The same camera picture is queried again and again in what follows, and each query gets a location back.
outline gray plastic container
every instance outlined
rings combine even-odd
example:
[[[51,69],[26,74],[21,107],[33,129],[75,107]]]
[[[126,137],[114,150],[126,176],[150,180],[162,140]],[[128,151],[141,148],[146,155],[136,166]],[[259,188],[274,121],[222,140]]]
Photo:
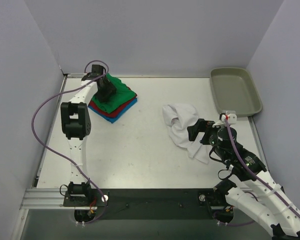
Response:
[[[235,111],[238,117],[261,111],[262,103],[250,73],[239,67],[219,67],[210,73],[210,86],[218,113]]]

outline tabletop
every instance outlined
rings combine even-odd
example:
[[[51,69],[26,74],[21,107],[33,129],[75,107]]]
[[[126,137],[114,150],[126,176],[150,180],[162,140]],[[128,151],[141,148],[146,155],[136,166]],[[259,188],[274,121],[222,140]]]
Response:
[[[168,135],[162,113],[165,104],[185,103],[196,107],[200,118],[217,121],[209,78],[121,77],[138,94],[137,103],[115,123],[89,109],[91,133],[86,143],[89,177],[102,189],[189,189],[212,188],[220,182],[221,163],[208,164],[188,157],[186,149],[176,146]],[[64,90],[80,86],[80,78],[67,78]],[[75,93],[61,97],[69,101]],[[253,131],[247,117],[232,126],[237,141],[259,157]],[[47,144],[70,156],[66,136],[61,129],[60,106]],[[69,184],[71,165],[64,158],[45,151],[39,168],[37,188],[54,189]],[[243,183],[230,178],[239,187]]]

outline crumpled white towel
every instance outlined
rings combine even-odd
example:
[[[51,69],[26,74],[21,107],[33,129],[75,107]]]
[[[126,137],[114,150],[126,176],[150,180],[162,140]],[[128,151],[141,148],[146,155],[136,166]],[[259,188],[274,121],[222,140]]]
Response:
[[[200,132],[195,141],[189,141],[187,127],[193,126],[199,119],[197,109],[191,104],[174,103],[163,105],[162,113],[168,133],[172,141],[179,147],[188,150],[188,156],[202,163],[209,163],[207,146],[202,145],[200,140],[204,132]]]

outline gray wall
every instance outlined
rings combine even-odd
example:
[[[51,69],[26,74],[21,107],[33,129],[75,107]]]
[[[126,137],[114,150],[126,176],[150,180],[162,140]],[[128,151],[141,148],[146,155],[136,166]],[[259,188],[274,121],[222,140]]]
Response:
[[[208,76],[246,67],[283,0],[25,0],[65,73]]]
[[[22,0],[0,0],[0,240],[10,239],[25,188],[31,185],[43,148],[31,133],[36,107],[60,90],[63,75]],[[36,128],[46,139],[50,104]]]
[[[263,102],[254,119],[271,173],[300,208],[300,0],[285,0],[248,69]]]

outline purple cable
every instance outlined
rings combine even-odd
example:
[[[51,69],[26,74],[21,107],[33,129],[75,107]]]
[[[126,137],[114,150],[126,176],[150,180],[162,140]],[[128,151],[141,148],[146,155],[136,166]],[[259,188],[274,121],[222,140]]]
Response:
[[[241,163],[241,165],[243,166],[243,168],[254,178],[256,178],[259,182],[261,182],[264,186],[266,186],[270,191],[274,190],[269,184],[267,184],[265,181],[263,181],[260,177],[258,177],[257,175],[255,175],[255,173],[253,171],[250,170],[250,168],[245,164],[245,162],[243,161],[243,159],[241,158],[239,152],[238,152],[238,149],[236,147],[236,144],[235,144],[235,141],[234,141],[234,138],[232,136],[232,133],[231,133],[231,129],[230,129],[230,125],[228,123],[228,120],[225,119],[225,125],[226,125],[226,128],[227,128],[227,131],[228,131],[228,134],[229,134],[229,137],[230,137],[230,142],[231,142],[231,145],[232,145],[232,148],[235,152],[235,155],[236,157],[238,158],[239,162]],[[289,206],[289,203],[278,193],[278,192],[274,192],[274,194],[288,207]],[[291,210],[291,212],[293,212],[299,219],[300,219],[300,214],[292,207],[290,206],[289,209]]]
[[[98,63],[104,64],[104,65],[106,66],[106,71],[105,71],[105,73],[102,74],[102,75],[100,75],[100,76],[98,76],[98,77],[96,77],[96,78],[94,78],[94,79],[92,79],[92,80],[89,81],[86,85],[80,86],[80,87],[78,87],[78,88],[76,88],[76,89],[73,89],[73,90],[62,91],[62,92],[60,92],[60,93],[58,93],[58,94],[56,94],[56,95],[53,95],[53,96],[49,97],[47,100],[45,100],[45,101],[44,101],[44,102],[43,102],[43,103],[35,110],[35,112],[34,112],[34,114],[33,114],[33,116],[32,116],[32,120],[31,120],[31,130],[32,130],[32,133],[33,133],[35,139],[36,139],[42,146],[44,146],[46,149],[48,149],[49,151],[53,152],[54,154],[57,154],[57,155],[59,155],[60,157],[66,159],[66,160],[68,160],[70,163],[72,163],[72,164],[78,169],[78,171],[82,174],[82,176],[83,176],[85,179],[87,179],[87,181],[90,182],[90,183],[97,189],[97,191],[101,194],[103,200],[106,202],[104,193],[103,193],[103,192],[101,191],[101,189],[100,189],[100,188],[99,188],[92,180],[90,180],[90,178],[89,178],[89,177],[88,177],[88,176],[80,169],[80,167],[77,165],[77,163],[76,163],[75,161],[73,161],[71,158],[67,157],[66,155],[63,155],[62,153],[60,153],[60,152],[58,152],[58,151],[52,149],[52,148],[49,147],[48,145],[46,145],[46,144],[38,137],[38,135],[37,135],[37,133],[36,133],[36,130],[35,130],[35,119],[36,119],[36,116],[37,116],[39,110],[40,110],[46,103],[48,103],[48,102],[51,101],[52,99],[54,99],[54,98],[56,98],[56,97],[58,97],[58,96],[61,96],[61,95],[63,95],[63,94],[69,94],[69,93],[73,93],[73,92],[79,91],[79,90],[81,90],[81,89],[84,89],[86,86],[88,86],[89,84],[93,83],[94,81],[96,81],[96,80],[98,80],[98,79],[104,77],[104,76],[109,72],[109,66],[108,66],[104,61],[101,61],[101,60],[93,60],[93,61],[90,61],[90,62],[85,66],[84,72],[86,72],[87,67],[89,66],[89,64],[94,63],[94,62],[98,62]],[[106,208],[104,207],[104,208],[103,208],[103,211],[102,211],[98,216],[96,216],[93,220],[91,220],[91,221],[89,221],[89,222],[86,222],[86,224],[90,224],[90,223],[93,223],[93,222],[95,222],[96,220],[98,220],[98,219],[105,213],[105,211],[106,211]]]
[[[247,191],[247,192],[245,192],[246,194],[251,194],[253,197],[254,197],[254,199],[258,202],[258,198],[252,193],[252,192],[249,192],[249,191]],[[214,219],[216,219],[216,215],[217,215],[217,213],[219,213],[220,211],[215,211],[214,213],[213,213],[213,218]],[[222,221],[219,221],[222,225],[224,225],[224,226],[227,226],[227,227],[243,227],[243,226],[247,226],[247,225],[250,225],[250,224],[253,224],[253,223],[255,223],[255,221],[254,220],[252,220],[252,221],[248,221],[248,222],[244,222],[244,223],[228,223],[228,224],[226,224],[225,222],[222,222]]]

